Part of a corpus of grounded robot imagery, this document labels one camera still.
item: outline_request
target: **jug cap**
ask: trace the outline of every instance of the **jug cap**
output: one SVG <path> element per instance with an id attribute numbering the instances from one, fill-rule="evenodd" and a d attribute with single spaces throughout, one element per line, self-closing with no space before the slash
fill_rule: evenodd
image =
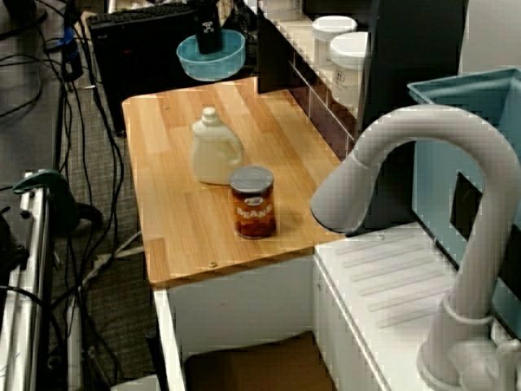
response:
<path id="1" fill-rule="evenodd" d="M 203 123 L 204 124 L 215 124 L 219 122 L 219 116 L 217 115 L 214 107 L 207 107 L 203 109 Z"/>

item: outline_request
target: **white container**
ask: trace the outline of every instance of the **white container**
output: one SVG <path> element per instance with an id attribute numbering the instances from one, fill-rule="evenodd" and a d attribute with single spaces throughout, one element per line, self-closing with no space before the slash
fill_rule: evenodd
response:
<path id="1" fill-rule="evenodd" d="M 237 135 L 216 114 L 205 108 L 201 121 L 192 125 L 194 146 L 191 163 L 201 182 L 230 184 L 230 174 L 243 165 L 243 145 Z"/>
<path id="2" fill-rule="evenodd" d="M 368 33 L 349 33 L 331 41 L 333 99 L 345 107 L 356 108 L 366 60 Z"/>
<path id="3" fill-rule="evenodd" d="M 323 16 L 316 19 L 313 22 L 314 63 L 319 68 L 331 66 L 331 41 L 353 31 L 357 31 L 357 22 L 347 16 Z"/>

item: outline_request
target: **jug handle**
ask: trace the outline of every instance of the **jug handle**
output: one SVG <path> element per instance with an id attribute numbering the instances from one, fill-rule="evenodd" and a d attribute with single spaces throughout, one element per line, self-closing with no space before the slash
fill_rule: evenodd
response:
<path id="1" fill-rule="evenodd" d="M 229 137 L 228 143 L 231 144 L 232 148 L 234 149 L 237 156 L 230 161 L 231 165 L 240 165 L 243 161 L 243 144 L 241 141 L 236 137 Z"/>

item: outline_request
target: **wooden board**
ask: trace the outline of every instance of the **wooden board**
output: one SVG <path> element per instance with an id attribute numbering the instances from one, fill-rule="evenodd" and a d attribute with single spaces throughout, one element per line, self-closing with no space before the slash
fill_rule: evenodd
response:
<path id="1" fill-rule="evenodd" d="M 241 139 L 245 165 L 274 173 L 277 230 L 268 238 L 238 236 L 230 188 L 201 183 L 191 171 L 191 125 L 207 106 Z M 257 94 L 256 79 L 248 78 L 133 97 L 123 111 L 153 287 L 292 259 L 343 238 L 322 228 L 309 209 L 339 160 L 287 91 Z"/>

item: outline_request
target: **white jar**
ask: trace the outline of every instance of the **white jar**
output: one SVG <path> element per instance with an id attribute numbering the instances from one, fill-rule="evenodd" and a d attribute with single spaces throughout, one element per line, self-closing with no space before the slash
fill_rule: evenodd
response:
<path id="1" fill-rule="evenodd" d="M 313 22 L 313 60 L 319 68 L 331 66 L 330 43 L 333 38 L 357 31 L 357 22 L 347 16 L 323 16 Z"/>
<path id="2" fill-rule="evenodd" d="M 368 33 L 349 33 L 331 41 L 333 61 L 333 99 L 345 107 L 356 108 L 366 60 Z"/>

